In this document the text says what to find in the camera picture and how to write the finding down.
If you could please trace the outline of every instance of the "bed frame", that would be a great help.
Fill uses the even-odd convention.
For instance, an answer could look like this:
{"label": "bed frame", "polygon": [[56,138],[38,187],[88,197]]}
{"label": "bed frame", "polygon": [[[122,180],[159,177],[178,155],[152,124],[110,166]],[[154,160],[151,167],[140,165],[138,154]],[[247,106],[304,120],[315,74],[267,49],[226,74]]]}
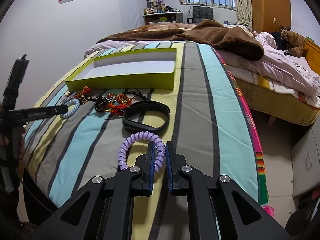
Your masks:
{"label": "bed frame", "polygon": [[308,61],[310,68],[320,75],[320,47],[312,41],[307,40],[303,54]]}

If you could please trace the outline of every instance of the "black strap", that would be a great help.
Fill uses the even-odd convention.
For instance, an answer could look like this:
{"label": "black strap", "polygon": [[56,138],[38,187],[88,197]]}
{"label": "black strap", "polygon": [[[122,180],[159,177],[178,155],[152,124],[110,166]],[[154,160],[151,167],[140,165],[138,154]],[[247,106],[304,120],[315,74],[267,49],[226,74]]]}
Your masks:
{"label": "black strap", "polygon": [[[143,113],[146,111],[158,111],[167,117],[164,124],[161,127],[155,128],[147,124],[138,123],[136,121],[129,120],[135,114]],[[129,133],[136,132],[153,132],[154,134],[162,134],[164,130],[168,127],[170,121],[170,108],[165,104],[156,101],[140,101],[132,104],[131,106],[125,108],[122,116],[122,124],[126,131]]]}
{"label": "black strap", "polygon": [[0,166],[2,167],[19,167],[19,159],[14,159],[13,161],[8,161],[0,158]]}

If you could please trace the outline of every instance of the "jewelry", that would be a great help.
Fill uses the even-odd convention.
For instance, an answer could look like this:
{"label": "jewelry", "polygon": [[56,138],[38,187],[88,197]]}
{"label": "jewelry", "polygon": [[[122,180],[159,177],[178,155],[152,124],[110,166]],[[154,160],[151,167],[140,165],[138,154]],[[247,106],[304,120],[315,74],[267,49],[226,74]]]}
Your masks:
{"label": "jewelry", "polygon": [[86,102],[88,101],[91,101],[92,98],[90,95],[87,95],[89,92],[91,92],[92,89],[88,88],[87,86],[85,86],[83,88],[83,90],[79,93],[77,93],[73,98],[75,99],[79,99],[80,100],[80,103],[81,105],[85,104]]}
{"label": "jewelry", "polygon": [[141,141],[141,140],[153,141],[156,144],[157,153],[156,153],[154,169],[156,172],[158,172],[159,169],[162,167],[162,164],[165,158],[165,148],[164,148],[164,143],[162,142],[162,139],[152,132],[140,132],[140,133],[137,132],[129,136],[127,139],[125,139],[121,144],[121,147],[119,148],[118,166],[121,171],[129,168],[125,158],[128,149],[131,147],[131,145],[134,142]]}
{"label": "jewelry", "polygon": [[102,95],[97,96],[96,103],[94,105],[94,109],[101,113],[106,110],[107,104],[112,101],[112,99],[116,96],[115,93],[108,94],[106,97]]}
{"label": "jewelry", "polygon": [[88,88],[87,86],[85,86],[81,92],[76,92],[76,91],[70,92],[69,90],[67,90],[64,93],[64,96],[66,98],[62,101],[62,104],[65,104],[71,99],[78,99],[81,105],[85,104],[88,101],[92,101],[92,97],[88,94],[91,91],[92,89]]}
{"label": "jewelry", "polygon": [[123,114],[124,109],[130,106],[134,100],[136,100],[136,98],[129,98],[124,94],[116,95],[115,93],[110,93],[106,97],[100,95],[96,98],[94,109],[98,113],[106,111],[112,114],[121,115]]}
{"label": "jewelry", "polygon": [[80,101],[78,99],[71,99],[66,103],[67,106],[74,105],[75,107],[67,112],[66,114],[61,114],[60,117],[62,119],[68,119],[69,117],[73,116],[73,114],[79,109],[80,107]]}

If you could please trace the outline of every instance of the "beaded bracelet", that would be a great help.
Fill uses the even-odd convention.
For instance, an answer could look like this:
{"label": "beaded bracelet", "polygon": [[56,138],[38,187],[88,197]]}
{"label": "beaded bracelet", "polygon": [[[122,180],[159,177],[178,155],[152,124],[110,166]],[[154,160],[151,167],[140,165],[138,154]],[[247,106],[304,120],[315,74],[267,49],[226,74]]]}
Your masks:
{"label": "beaded bracelet", "polygon": [[116,95],[115,93],[110,93],[103,97],[102,95],[97,96],[94,109],[100,113],[103,111],[121,115],[124,109],[132,104],[132,101],[136,100],[135,97],[129,98],[125,94]]}
{"label": "beaded bracelet", "polygon": [[162,167],[162,164],[165,158],[165,148],[164,148],[164,143],[162,142],[162,139],[152,132],[140,132],[140,133],[137,132],[129,136],[127,139],[125,139],[124,142],[121,144],[121,147],[119,148],[118,166],[121,171],[129,168],[125,158],[128,148],[134,142],[141,141],[141,140],[153,141],[156,144],[157,153],[156,153],[156,160],[155,160],[155,171],[158,172],[159,169]]}
{"label": "beaded bracelet", "polygon": [[66,114],[61,114],[60,117],[62,119],[68,119],[69,117],[73,116],[73,114],[79,109],[80,107],[80,101],[78,99],[71,99],[66,103],[67,106],[74,105],[75,107],[67,112]]}

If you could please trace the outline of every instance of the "cabinet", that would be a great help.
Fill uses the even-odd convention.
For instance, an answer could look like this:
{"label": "cabinet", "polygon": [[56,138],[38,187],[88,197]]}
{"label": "cabinet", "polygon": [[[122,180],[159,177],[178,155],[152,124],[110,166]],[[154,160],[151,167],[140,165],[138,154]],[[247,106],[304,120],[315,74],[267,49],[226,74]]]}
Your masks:
{"label": "cabinet", "polygon": [[144,25],[149,25],[150,22],[159,22],[160,18],[166,17],[166,21],[175,21],[177,23],[183,23],[182,12],[168,12],[168,13],[152,13],[143,15]]}
{"label": "cabinet", "polygon": [[279,31],[280,26],[291,25],[290,0],[252,0],[252,16],[253,31]]}
{"label": "cabinet", "polygon": [[320,118],[291,149],[293,196],[320,184]]}

